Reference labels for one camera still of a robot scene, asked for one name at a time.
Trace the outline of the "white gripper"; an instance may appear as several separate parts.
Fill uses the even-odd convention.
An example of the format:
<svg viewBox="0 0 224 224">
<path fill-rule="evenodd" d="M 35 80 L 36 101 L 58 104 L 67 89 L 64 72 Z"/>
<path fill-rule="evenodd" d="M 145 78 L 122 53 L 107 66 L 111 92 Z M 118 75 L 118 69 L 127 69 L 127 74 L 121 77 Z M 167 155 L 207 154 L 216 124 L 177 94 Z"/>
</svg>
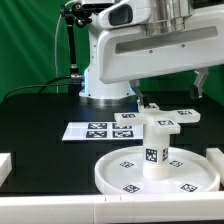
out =
<svg viewBox="0 0 224 224">
<path fill-rule="evenodd" d="M 194 70 L 192 99 L 203 94 L 207 67 L 224 64 L 224 4 L 193 9 L 188 0 L 122 0 L 98 15 L 97 67 L 105 83 L 130 81 L 140 106 L 147 77 Z"/>
</svg>

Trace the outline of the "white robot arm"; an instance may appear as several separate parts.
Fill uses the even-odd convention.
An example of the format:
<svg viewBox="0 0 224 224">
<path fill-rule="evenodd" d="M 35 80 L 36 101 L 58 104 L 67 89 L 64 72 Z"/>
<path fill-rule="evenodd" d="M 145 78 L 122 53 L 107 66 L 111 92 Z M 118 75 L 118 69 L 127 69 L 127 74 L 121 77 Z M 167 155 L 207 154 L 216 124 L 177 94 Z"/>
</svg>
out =
<svg viewBox="0 0 224 224">
<path fill-rule="evenodd" d="M 224 64 L 224 4 L 210 0 L 81 0 L 78 19 L 96 17 L 98 79 L 128 82 L 195 70 L 191 96 L 202 96 L 208 68 Z"/>
</svg>

